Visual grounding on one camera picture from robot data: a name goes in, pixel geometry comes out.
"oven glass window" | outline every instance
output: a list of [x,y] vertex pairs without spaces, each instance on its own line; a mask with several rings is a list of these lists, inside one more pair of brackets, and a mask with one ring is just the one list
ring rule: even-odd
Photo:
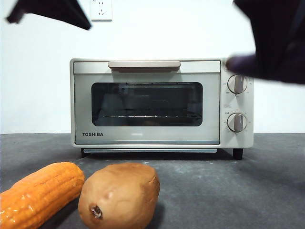
[[91,89],[95,126],[200,126],[200,83],[95,83]]

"wall outlet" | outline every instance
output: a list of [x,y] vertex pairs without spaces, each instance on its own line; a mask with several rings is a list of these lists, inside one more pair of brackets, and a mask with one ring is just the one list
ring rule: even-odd
[[112,0],[91,0],[91,21],[112,21]]

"potato skin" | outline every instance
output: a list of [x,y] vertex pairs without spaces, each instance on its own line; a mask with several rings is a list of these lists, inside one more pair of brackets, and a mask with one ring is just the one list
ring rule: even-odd
[[[90,229],[144,229],[153,218],[160,182],[156,170],[139,163],[106,166],[89,177],[78,211]],[[98,206],[102,216],[95,217]]]

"dark gray table surface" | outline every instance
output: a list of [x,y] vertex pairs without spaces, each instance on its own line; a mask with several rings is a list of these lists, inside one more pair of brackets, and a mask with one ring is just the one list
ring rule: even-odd
[[[103,154],[81,159],[69,134],[1,135],[1,191],[54,162],[72,161],[86,177],[108,164],[156,168],[161,190],[148,229],[305,228],[305,134],[256,134],[235,161],[216,154]],[[86,228],[71,202],[43,229]]]

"temperature knob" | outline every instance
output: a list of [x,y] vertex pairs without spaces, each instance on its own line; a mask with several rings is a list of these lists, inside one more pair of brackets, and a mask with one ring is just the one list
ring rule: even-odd
[[239,113],[232,114],[227,120],[227,125],[234,132],[242,132],[247,126],[247,119]]
[[234,75],[228,81],[228,88],[234,94],[243,93],[247,88],[247,80],[242,75]]

